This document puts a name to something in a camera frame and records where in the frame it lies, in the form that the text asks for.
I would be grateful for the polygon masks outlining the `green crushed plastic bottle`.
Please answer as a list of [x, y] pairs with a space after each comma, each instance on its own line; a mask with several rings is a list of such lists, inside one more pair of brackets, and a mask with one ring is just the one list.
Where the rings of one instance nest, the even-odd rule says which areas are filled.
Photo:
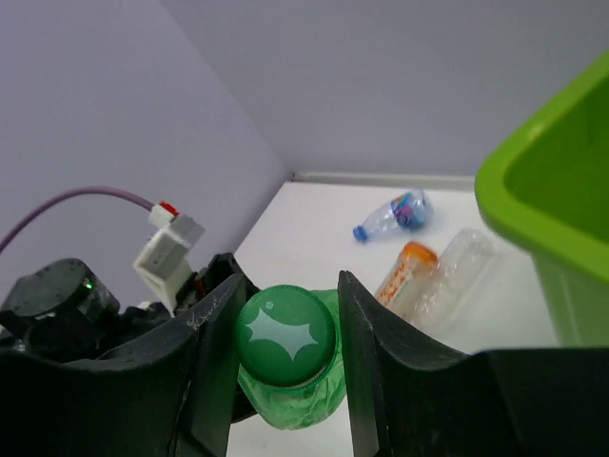
[[346, 395], [338, 291], [278, 285], [255, 293], [234, 327], [238, 383], [279, 430], [315, 426]]

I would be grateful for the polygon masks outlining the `clear bottle blue-ring cap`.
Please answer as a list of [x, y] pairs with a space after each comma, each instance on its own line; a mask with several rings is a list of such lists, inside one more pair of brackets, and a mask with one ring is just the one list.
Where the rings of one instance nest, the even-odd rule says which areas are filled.
[[423, 281], [409, 322], [429, 335], [447, 329], [495, 258], [494, 246], [484, 233], [474, 228], [459, 231]]

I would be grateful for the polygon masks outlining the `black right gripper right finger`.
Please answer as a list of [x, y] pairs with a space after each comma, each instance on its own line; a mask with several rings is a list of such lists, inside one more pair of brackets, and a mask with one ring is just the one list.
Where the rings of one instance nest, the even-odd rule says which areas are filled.
[[339, 275], [344, 375], [357, 456], [604, 456], [608, 352], [462, 353]]

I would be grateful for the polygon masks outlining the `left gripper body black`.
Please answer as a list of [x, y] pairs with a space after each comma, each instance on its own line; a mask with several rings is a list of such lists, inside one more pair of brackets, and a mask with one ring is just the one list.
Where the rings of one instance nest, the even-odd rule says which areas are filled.
[[238, 270], [233, 253], [215, 255], [210, 263], [197, 273], [192, 273], [177, 293], [177, 306], [168, 311], [161, 302], [143, 302], [128, 307], [123, 313], [123, 328], [156, 328], [192, 308], [226, 278]]

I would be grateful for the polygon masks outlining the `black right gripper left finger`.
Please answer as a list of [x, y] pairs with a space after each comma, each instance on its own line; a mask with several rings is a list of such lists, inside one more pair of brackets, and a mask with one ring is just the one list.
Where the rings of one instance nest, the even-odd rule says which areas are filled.
[[223, 456], [247, 416], [232, 338], [246, 279], [99, 360], [1, 354], [5, 456]]

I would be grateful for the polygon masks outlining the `orange labelled tall bottle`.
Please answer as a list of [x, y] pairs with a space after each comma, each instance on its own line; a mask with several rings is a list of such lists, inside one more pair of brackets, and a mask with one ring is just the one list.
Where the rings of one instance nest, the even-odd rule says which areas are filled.
[[398, 316], [406, 318], [420, 296], [423, 279], [438, 263], [438, 255], [426, 245], [408, 242], [374, 293], [375, 299]]

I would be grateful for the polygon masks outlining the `small blue cap bottle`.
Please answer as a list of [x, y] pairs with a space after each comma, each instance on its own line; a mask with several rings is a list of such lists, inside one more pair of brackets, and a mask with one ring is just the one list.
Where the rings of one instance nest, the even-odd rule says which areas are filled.
[[386, 239], [424, 227], [432, 218], [432, 204], [422, 189], [412, 189], [384, 204], [352, 229], [360, 243]]

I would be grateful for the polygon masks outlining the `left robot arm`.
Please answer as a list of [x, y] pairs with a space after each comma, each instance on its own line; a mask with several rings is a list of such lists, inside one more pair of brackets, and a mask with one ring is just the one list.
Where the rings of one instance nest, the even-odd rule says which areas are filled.
[[82, 261], [20, 278], [1, 307], [5, 456], [223, 456], [253, 410], [232, 328], [253, 291], [231, 254], [179, 305], [121, 308]]

